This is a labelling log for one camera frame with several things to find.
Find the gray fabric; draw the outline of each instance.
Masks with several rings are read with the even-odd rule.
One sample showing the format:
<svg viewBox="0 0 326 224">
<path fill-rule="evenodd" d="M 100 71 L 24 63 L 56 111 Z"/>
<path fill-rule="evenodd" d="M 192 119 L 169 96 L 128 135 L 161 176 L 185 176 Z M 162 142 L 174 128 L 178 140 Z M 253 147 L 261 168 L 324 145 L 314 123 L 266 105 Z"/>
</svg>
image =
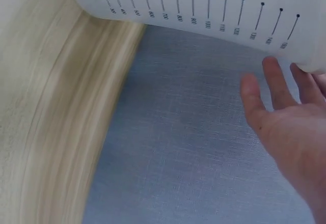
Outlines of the gray fabric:
<svg viewBox="0 0 326 224">
<path fill-rule="evenodd" d="M 270 108 L 265 55 L 148 27 L 105 140 L 84 224 L 312 223 L 243 116 L 243 72 L 259 77 Z"/>
</svg>

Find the finger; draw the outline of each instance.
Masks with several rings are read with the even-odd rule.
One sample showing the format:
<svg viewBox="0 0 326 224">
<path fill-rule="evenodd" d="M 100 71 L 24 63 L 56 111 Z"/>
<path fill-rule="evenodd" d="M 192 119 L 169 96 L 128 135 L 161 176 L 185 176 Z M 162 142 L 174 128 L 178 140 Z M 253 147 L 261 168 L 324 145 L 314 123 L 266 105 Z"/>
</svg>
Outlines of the finger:
<svg viewBox="0 0 326 224">
<path fill-rule="evenodd" d="M 247 122 L 259 135 L 263 119 L 269 112 L 261 101 L 259 84 L 254 75 L 248 74 L 241 79 L 240 94 Z"/>
<path fill-rule="evenodd" d="M 324 97 L 312 75 L 299 69 L 296 64 L 291 64 L 290 69 L 299 88 L 301 102 L 325 104 Z"/>
<path fill-rule="evenodd" d="M 326 75 L 312 75 L 321 93 L 326 98 Z"/>
<path fill-rule="evenodd" d="M 297 105 L 297 102 L 290 94 L 277 59 L 274 57 L 266 57 L 263 60 L 263 70 L 269 86 L 273 108 L 284 109 L 289 106 Z"/>
</svg>

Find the wooden surface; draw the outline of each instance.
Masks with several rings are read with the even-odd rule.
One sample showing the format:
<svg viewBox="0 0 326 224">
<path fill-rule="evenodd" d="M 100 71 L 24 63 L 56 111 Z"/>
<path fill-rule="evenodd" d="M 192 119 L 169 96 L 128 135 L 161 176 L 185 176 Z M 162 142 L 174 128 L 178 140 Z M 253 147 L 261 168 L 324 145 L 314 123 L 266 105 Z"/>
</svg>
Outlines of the wooden surface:
<svg viewBox="0 0 326 224">
<path fill-rule="evenodd" d="M 144 26 L 95 19 L 74 0 L 25 0 L 11 15 L 0 26 L 0 223 L 81 223 Z"/>
</svg>

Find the measuring cup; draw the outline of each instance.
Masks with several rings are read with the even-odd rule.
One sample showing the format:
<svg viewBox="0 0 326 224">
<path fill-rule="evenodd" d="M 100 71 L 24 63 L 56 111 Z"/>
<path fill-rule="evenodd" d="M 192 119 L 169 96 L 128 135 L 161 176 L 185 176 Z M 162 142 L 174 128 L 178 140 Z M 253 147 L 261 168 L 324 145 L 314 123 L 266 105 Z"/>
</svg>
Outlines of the measuring cup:
<svg viewBox="0 0 326 224">
<path fill-rule="evenodd" d="M 77 0 L 91 15 L 190 31 L 326 73 L 325 0 Z"/>
</svg>

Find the hand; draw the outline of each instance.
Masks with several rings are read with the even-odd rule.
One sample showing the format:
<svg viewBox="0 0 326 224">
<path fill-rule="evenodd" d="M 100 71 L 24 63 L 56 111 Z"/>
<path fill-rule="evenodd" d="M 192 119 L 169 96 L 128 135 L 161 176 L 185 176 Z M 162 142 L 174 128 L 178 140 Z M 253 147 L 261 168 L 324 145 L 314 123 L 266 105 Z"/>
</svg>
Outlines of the hand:
<svg viewBox="0 0 326 224">
<path fill-rule="evenodd" d="M 307 201 L 317 223 L 326 223 L 326 76 L 290 66 L 299 88 L 298 104 L 291 96 L 275 58 L 263 61 L 274 112 L 260 98 L 257 79 L 245 75 L 241 98 L 248 124 L 278 168 Z"/>
</svg>

